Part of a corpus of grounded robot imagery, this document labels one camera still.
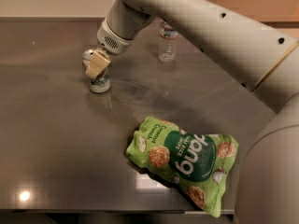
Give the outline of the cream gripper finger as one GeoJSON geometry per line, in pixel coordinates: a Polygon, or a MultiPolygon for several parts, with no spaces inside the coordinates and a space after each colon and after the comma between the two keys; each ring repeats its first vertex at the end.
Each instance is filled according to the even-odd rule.
{"type": "Polygon", "coordinates": [[[97,49],[88,64],[85,72],[90,79],[96,79],[111,63],[110,57],[106,50],[97,49]]]}

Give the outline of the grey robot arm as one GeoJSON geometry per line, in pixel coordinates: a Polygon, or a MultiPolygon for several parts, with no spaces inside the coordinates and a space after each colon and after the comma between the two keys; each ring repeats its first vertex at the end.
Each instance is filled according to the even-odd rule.
{"type": "Polygon", "coordinates": [[[116,0],[97,39],[119,55],[154,18],[170,24],[276,112],[242,165],[234,224],[299,224],[299,45],[206,0],[116,0]]]}

